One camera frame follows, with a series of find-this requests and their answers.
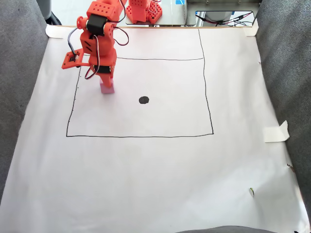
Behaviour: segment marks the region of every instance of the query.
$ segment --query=pink block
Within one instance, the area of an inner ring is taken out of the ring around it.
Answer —
[[[100,82],[99,82],[99,85],[101,86],[101,91],[103,94],[112,94],[112,93],[115,93],[115,89],[113,88],[113,80],[111,80],[111,87],[108,88],[104,85],[102,79],[100,79]]]

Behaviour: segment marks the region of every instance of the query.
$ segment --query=black wire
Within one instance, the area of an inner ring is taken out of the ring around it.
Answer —
[[[126,36],[127,36],[127,42],[126,42],[125,44],[120,44],[120,43],[115,39],[115,41],[117,42],[117,44],[118,44],[118,45],[121,45],[121,46],[127,45],[128,42],[130,41],[130,38],[128,37],[128,34],[126,33],[126,31],[123,30],[122,28],[119,28],[119,27],[114,27],[114,28],[120,29],[120,30],[121,30],[122,32],[124,32],[124,33],[126,34]]]
[[[100,67],[100,58],[99,58],[99,42],[97,36],[93,35],[96,38],[96,58],[97,58],[97,69],[94,73],[92,73],[89,77],[87,77],[87,74],[91,70],[91,67],[89,67],[88,71],[86,72],[86,75],[84,76],[85,79],[90,79],[92,78],[95,74],[97,74],[99,67]]]
[[[252,23],[252,22],[249,22],[249,21],[243,21],[243,22],[240,22],[240,21],[234,21],[234,22],[236,22],[236,24],[234,24],[234,25],[228,25],[229,27],[235,27],[236,25],[238,25],[238,24],[241,24],[241,25],[244,25],[244,26],[247,26],[245,23]]]
[[[73,32],[74,32],[75,30],[77,30],[77,28],[73,29],[73,30],[69,33],[69,35],[68,35],[68,45],[69,45],[69,47],[70,47],[70,49],[71,49],[71,52],[72,52],[72,54],[73,54],[73,60],[74,60],[74,61],[76,60],[76,54],[74,53],[74,49],[73,49],[73,47],[72,47],[72,44],[70,43],[70,37],[71,37],[71,34],[73,34]]]
[[[200,17],[200,16],[198,16],[198,15],[195,15],[195,16],[197,16],[199,19],[201,19],[201,20],[204,21],[204,22],[208,22],[208,23],[212,23],[212,24],[217,24],[217,25],[225,25],[225,24],[228,24],[228,23],[231,23],[231,22],[235,22],[235,21],[241,20],[241,19],[245,18],[245,16],[248,16],[248,15],[250,15],[250,14],[251,14],[251,13],[247,13],[247,14],[244,14],[244,15],[241,15],[241,16],[238,16],[238,17],[235,17],[235,18],[226,20],[226,21],[222,21],[222,20],[220,20],[220,21],[210,21],[210,20],[207,20],[207,19],[205,19],[205,18],[202,18],[202,17]]]
[[[119,0],[120,2],[121,2],[121,5],[123,6],[123,10],[124,10],[124,16],[123,16],[123,18],[121,19],[121,20],[119,20],[119,21],[108,21],[109,23],[120,23],[122,20],[124,20],[124,18],[125,18],[125,16],[126,16],[126,9],[125,9],[125,6],[124,6],[124,4],[123,4],[123,2],[122,2],[122,0]]]

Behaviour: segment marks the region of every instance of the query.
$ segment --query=gray chair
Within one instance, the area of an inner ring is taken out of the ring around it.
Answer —
[[[62,25],[52,12],[52,0],[37,0],[37,3],[47,24]]]

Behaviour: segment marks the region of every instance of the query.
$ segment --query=small green object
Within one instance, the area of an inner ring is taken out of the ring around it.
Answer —
[[[254,193],[254,190],[253,190],[253,188],[249,188],[249,193],[252,195],[252,197],[254,197],[255,196],[255,193]]]

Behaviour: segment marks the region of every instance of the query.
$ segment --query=gray fabric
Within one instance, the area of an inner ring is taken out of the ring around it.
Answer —
[[[273,233],[265,230],[239,226],[222,226],[204,230],[191,230],[179,233]]]
[[[266,87],[311,219],[311,1],[264,0],[257,44]]]
[[[48,42],[35,0],[0,0],[0,199]]]

